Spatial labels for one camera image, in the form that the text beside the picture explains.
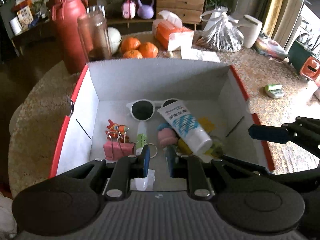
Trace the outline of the orange tissue pack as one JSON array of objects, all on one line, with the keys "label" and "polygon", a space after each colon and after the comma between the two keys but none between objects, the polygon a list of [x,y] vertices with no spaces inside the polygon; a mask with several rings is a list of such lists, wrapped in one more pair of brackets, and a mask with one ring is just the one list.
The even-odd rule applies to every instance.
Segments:
[{"label": "orange tissue pack", "polygon": [[158,16],[160,19],[155,19],[152,23],[152,33],[167,51],[192,47],[194,31],[183,26],[182,20],[176,14],[162,10]]}]

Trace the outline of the small clear plastic case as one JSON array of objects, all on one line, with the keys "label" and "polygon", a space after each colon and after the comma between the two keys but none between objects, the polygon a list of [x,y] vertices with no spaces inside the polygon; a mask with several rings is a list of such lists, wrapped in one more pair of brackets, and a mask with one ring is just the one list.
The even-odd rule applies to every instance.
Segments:
[{"label": "small clear plastic case", "polygon": [[155,170],[148,170],[146,178],[135,178],[130,181],[131,191],[153,191]]}]

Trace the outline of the red charm keychain with ring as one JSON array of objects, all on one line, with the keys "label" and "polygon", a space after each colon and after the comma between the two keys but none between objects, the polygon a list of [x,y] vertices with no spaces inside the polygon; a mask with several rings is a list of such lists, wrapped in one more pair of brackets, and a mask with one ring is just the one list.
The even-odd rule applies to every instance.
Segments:
[{"label": "red charm keychain with ring", "polygon": [[115,139],[118,142],[127,143],[130,137],[127,135],[129,127],[124,124],[118,124],[113,122],[111,119],[108,120],[108,125],[106,126],[106,136],[108,140]]}]

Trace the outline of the orange fruit left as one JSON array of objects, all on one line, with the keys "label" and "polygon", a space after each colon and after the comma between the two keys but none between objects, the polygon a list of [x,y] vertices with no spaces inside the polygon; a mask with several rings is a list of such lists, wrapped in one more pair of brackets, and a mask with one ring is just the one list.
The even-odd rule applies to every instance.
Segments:
[{"label": "orange fruit left", "polygon": [[122,41],[120,49],[122,53],[125,53],[130,50],[138,50],[140,45],[141,45],[141,42],[138,38],[128,37]]}]

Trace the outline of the white sunglasses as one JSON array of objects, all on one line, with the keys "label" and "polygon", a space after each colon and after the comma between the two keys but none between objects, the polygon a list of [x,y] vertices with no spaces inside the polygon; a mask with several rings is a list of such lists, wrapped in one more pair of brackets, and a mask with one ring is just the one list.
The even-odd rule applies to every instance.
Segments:
[{"label": "white sunglasses", "polygon": [[161,109],[171,103],[178,101],[176,98],[170,98],[161,101],[151,101],[140,99],[126,104],[130,115],[137,121],[148,121],[155,114],[156,110]]}]

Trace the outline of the white paper sheet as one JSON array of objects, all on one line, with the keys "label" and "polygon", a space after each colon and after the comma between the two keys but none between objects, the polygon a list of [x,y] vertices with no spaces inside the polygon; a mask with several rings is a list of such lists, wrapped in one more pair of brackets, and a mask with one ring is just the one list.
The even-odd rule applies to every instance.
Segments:
[{"label": "white paper sheet", "polygon": [[216,52],[204,51],[195,48],[182,48],[181,58],[184,60],[200,60],[217,63],[221,62]]}]

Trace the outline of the orange fruit right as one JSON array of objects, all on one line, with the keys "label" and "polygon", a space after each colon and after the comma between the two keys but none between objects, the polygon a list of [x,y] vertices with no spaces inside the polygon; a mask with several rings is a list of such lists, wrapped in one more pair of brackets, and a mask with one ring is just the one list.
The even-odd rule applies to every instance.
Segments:
[{"label": "orange fruit right", "polygon": [[144,42],[139,47],[139,52],[143,58],[156,58],[158,55],[158,48],[151,42]]}]

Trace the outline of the purple kettlebell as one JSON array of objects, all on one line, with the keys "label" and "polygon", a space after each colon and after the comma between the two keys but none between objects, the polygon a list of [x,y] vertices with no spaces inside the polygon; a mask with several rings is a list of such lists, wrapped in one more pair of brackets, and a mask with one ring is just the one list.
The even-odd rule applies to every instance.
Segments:
[{"label": "purple kettlebell", "polygon": [[144,20],[149,20],[152,19],[154,16],[154,11],[153,11],[153,5],[155,0],[150,0],[151,4],[143,4],[142,0],[137,0],[138,3],[138,10],[137,14],[140,18]]}]

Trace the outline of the clear glass tumbler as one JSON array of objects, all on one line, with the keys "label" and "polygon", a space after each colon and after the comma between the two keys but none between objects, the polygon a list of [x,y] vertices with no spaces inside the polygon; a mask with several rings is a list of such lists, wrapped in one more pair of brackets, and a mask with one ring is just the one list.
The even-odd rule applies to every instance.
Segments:
[{"label": "clear glass tumbler", "polygon": [[78,33],[87,62],[103,61],[112,58],[107,32],[107,20],[101,11],[81,15],[78,20]]}]

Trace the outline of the small white green tube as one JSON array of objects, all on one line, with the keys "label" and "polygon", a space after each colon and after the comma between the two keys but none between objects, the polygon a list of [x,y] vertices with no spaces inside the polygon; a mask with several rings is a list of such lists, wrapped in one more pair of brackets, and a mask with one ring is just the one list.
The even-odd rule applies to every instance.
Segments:
[{"label": "small white green tube", "polygon": [[137,139],[136,139],[136,155],[141,155],[143,147],[147,145],[147,125],[146,121],[141,121],[138,124]]}]

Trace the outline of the orange fruit front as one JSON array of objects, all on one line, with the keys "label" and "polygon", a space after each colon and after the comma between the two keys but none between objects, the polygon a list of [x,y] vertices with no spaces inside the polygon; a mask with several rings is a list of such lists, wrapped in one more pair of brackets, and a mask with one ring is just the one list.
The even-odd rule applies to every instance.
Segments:
[{"label": "orange fruit front", "polygon": [[123,54],[124,59],[142,59],[143,55],[139,50],[128,50]]}]

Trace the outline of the blue white cream tube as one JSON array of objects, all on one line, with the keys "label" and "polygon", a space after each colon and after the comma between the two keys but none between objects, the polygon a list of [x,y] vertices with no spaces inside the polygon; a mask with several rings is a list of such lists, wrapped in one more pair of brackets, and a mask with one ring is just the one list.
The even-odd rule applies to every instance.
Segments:
[{"label": "blue white cream tube", "polygon": [[170,124],[193,154],[204,154],[212,147],[212,139],[183,101],[178,100],[158,109],[157,112]]}]

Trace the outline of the white round melon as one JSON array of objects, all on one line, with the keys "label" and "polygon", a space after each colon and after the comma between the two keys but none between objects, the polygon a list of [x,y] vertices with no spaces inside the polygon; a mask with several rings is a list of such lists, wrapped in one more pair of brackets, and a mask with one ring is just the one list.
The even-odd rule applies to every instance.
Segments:
[{"label": "white round melon", "polygon": [[119,46],[122,41],[122,36],[120,31],[114,27],[108,27],[107,32],[110,42],[111,53],[112,55],[114,55],[119,49]]}]

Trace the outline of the red water bottle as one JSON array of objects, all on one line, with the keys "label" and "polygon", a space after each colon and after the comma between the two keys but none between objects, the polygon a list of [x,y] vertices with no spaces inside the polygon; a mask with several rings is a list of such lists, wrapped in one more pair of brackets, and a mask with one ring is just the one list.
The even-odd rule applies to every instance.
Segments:
[{"label": "red water bottle", "polygon": [[49,0],[47,6],[68,72],[81,72],[86,58],[78,33],[78,18],[86,13],[88,0]]}]

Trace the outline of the pink binder clip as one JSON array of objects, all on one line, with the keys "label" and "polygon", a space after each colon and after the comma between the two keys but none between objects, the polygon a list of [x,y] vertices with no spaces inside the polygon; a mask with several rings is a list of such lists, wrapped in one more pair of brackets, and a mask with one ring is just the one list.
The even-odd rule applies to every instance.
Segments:
[{"label": "pink binder clip", "polygon": [[132,142],[118,142],[115,139],[108,140],[103,145],[105,159],[109,161],[118,161],[122,157],[134,154],[135,144]]}]

